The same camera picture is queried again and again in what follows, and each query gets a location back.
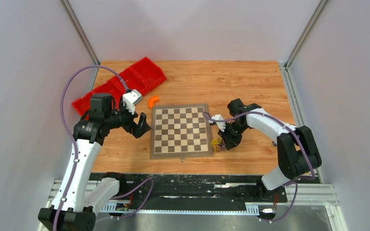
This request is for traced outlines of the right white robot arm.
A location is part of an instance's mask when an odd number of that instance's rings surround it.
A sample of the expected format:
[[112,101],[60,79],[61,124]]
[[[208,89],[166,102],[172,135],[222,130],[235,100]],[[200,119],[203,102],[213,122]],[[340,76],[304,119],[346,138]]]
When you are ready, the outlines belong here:
[[249,128],[262,132],[277,146],[278,166],[263,175],[256,187],[260,200],[268,201],[275,195],[275,189],[307,172],[313,173],[315,168],[321,166],[322,160],[309,127],[282,122],[261,106],[255,103],[245,105],[241,99],[232,100],[227,108],[233,119],[218,124],[218,134],[226,150],[237,147],[243,132]]

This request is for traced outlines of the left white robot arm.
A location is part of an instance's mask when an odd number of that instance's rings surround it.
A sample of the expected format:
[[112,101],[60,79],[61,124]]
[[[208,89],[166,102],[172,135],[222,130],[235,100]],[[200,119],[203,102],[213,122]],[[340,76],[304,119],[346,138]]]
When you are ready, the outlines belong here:
[[151,130],[146,114],[137,114],[142,100],[137,90],[129,90],[119,101],[109,93],[96,93],[90,108],[81,116],[71,133],[70,160],[57,195],[50,207],[42,208],[38,220],[50,231],[92,231],[100,210],[111,199],[128,196],[126,177],[109,172],[95,189],[86,194],[94,161],[112,129],[123,128],[135,138]]

